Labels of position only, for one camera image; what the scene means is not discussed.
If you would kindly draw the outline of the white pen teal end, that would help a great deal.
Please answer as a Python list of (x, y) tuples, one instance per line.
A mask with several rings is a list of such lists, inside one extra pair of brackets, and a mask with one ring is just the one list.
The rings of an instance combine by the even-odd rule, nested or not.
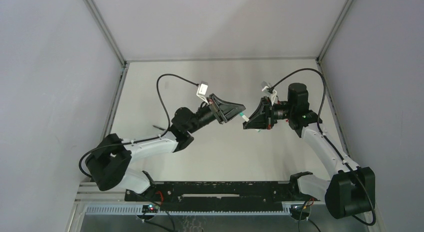
[(248, 122), (250, 119), (244, 114), (244, 113), (240, 113), (239, 114), (242, 118), (243, 118), (243, 120), (245, 121), (245, 122)]

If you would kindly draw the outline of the blue black pen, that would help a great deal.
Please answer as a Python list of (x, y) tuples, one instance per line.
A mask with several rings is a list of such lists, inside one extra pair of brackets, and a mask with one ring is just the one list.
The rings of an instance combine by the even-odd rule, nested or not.
[(160, 131), (165, 131), (166, 129), (157, 125), (152, 125), (154, 128), (160, 130)]

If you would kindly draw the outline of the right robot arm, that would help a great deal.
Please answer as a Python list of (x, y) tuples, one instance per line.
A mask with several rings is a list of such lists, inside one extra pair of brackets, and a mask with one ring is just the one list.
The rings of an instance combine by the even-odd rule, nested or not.
[(303, 83), (288, 86), (286, 101), (277, 100), (277, 92), (270, 83), (262, 83), (266, 94), (257, 109), (243, 123), (245, 130), (270, 130), (278, 121), (285, 120), (315, 152), (330, 179), (319, 178), (305, 171), (290, 176), (289, 183), (298, 195), (313, 197), (325, 203), (335, 219), (375, 214), (375, 173), (361, 167), (341, 148), (338, 148), (322, 125), (319, 115), (309, 108), (309, 92)]

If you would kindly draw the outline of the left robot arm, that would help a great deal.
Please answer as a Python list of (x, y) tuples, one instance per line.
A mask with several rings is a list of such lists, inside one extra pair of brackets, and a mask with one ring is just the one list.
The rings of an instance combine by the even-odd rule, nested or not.
[(242, 113), (243, 104), (228, 102), (211, 94), (206, 104), (196, 112), (180, 107), (170, 120), (169, 128), (154, 138), (123, 139), (117, 134), (107, 135), (97, 147), (88, 151), (85, 165), (100, 191), (122, 188), (142, 194), (155, 185), (145, 170), (130, 167), (135, 161), (161, 154), (172, 154), (187, 148), (193, 133), (213, 121), (225, 124)]

